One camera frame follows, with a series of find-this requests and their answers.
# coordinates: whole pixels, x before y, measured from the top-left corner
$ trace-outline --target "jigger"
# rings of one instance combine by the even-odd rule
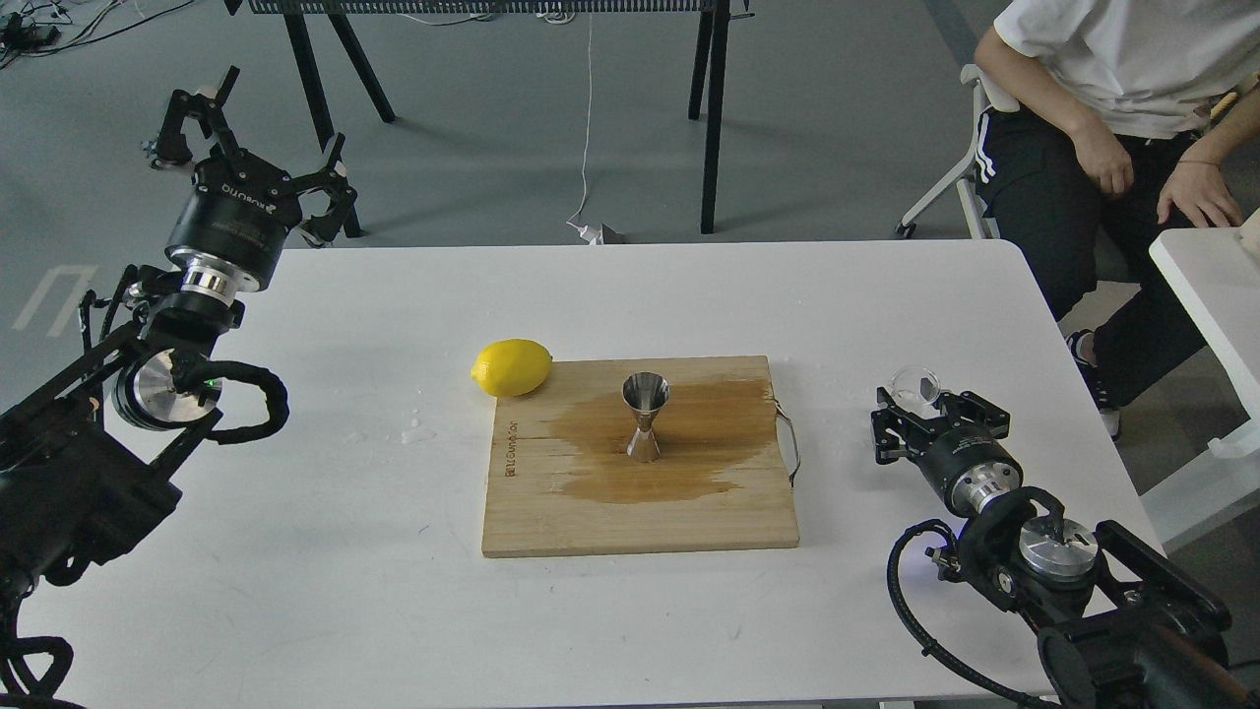
[[[626,455],[640,463],[650,463],[660,458],[660,447],[656,446],[656,434],[651,431],[651,422],[656,414],[669,402],[669,383],[665,378],[654,373],[638,373],[626,378],[621,385],[621,398],[626,407],[634,412],[635,428],[630,446],[626,446]]]

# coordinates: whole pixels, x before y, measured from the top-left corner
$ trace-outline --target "sneaker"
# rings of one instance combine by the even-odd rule
[[[1081,358],[1081,340],[1086,335],[1092,334],[1094,330],[1091,329],[1080,329],[1067,335],[1063,341],[1067,343],[1067,349],[1072,353],[1076,369],[1081,373],[1081,379],[1085,380],[1085,387],[1090,390],[1090,397],[1094,398],[1094,406],[1097,407],[1102,427],[1106,428],[1106,433],[1111,437],[1111,441],[1115,441],[1120,438],[1120,409],[1111,406],[1111,397],[1108,394],[1106,385],[1102,384],[1097,366]]]

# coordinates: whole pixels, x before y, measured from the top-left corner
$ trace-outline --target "stain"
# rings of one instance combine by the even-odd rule
[[[626,456],[634,418],[612,388],[570,407],[551,422],[549,436],[573,446],[572,481],[563,495],[611,505],[682,502],[741,486],[721,480],[774,442],[774,404],[765,380],[670,387],[669,404],[653,424],[660,458],[639,463]],[[766,407],[750,407],[766,402]]]

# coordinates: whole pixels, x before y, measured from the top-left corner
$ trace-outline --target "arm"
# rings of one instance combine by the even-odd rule
[[[1182,155],[1159,191],[1159,223],[1177,207],[1200,228],[1239,225],[1242,209],[1225,186],[1221,162],[1235,147],[1260,135],[1260,91],[1252,89]]]
[[[990,26],[975,48],[975,63],[998,86],[1072,140],[1076,161],[1102,194],[1118,196],[1133,186],[1133,160],[1111,128],[1060,86],[1041,62],[1008,47]]]

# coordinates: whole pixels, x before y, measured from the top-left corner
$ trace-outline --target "table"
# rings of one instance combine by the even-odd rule
[[[1260,501],[1260,261],[1240,238],[1239,228],[1169,229],[1150,246],[1250,417],[1142,496],[1166,549],[1184,547]]]
[[[901,531],[948,518],[914,466],[874,463],[874,389],[910,364],[1011,412],[1005,448],[1071,518],[1154,543],[1003,241],[290,249],[247,303],[215,358],[280,375],[292,418],[256,445],[203,446],[174,479],[179,510],[134,553],[26,602],[24,633],[74,645],[66,699],[464,709],[978,695],[920,657],[883,584]],[[508,336],[557,360],[765,354],[800,440],[800,548],[483,558],[495,403],[469,368]],[[253,399],[228,389],[220,426],[253,423]],[[165,441],[111,431],[141,456]],[[999,681],[1048,693],[1023,622],[937,582],[919,549],[903,584],[929,630]]]
[[[236,14],[244,0],[226,0],[228,11]],[[297,63],[297,73],[306,93],[311,121],[320,149],[333,139],[333,116],[324,94],[315,50],[306,29],[306,14],[328,15],[345,49],[354,71],[377,108],[381,120],[392,123],[397,117],[386,97],[375,71],[363,52],[358,35],[350,26],[349,14],[396,13],[682,13],[699,11],[696,37],[696,59],[692,65],[692,89],[687,117],[699,120],[704,82],[708,79],[708,115],[704,132],[704,176],[701,189],[701,233],[713,233],[713,212],[717,205],[717,165],[722,145],[722,96],[726,91],[726,47],[730,34],[731,0],[249,0],[255,13],[284,14],[289,43]],[[748,0],[743,3],[747,13]],[[345,234],[362,235],[358,215],[352,212]]]

